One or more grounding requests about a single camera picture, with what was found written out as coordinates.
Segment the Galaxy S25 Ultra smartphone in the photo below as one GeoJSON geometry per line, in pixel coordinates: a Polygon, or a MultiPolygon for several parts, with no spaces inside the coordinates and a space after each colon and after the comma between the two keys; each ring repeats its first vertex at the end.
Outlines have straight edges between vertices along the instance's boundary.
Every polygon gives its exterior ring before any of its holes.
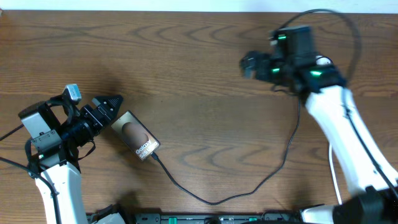
{"type": "Polygon", "coordinates": [[[146,160],[160,147],[157,138],[129,110],[121,115],[111,128],[141,161],[146,160]]]}

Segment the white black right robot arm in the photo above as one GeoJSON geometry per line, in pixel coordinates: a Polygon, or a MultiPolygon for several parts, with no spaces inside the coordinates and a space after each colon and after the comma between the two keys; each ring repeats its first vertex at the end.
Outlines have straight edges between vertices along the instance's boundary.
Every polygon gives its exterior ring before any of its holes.
{"type": "Polygon", "coordinates": [[[340,163],[351,198],[341,205],[300,211],[304,223],[397,223],[397,171],[383,156],[360,117],[346,80],[322,62],[309,26],[276,30],[274,51],[248,52],[240,61],[247,78],[286,86],[303,100],[340,163]]]}

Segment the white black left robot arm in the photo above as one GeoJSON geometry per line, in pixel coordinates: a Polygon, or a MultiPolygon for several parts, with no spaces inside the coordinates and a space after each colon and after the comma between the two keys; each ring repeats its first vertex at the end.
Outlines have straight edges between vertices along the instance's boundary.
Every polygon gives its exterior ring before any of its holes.
{"type": "Polygon", "coordinates": [[[31,137],[25,145],[45,205],[48,223],[87,223],[81,196],[79,149],[110,125],[123,102],[121,95],[97,96],[94,106],[76,106],[66,93],[41,101],[19,113],[31,137]]]}

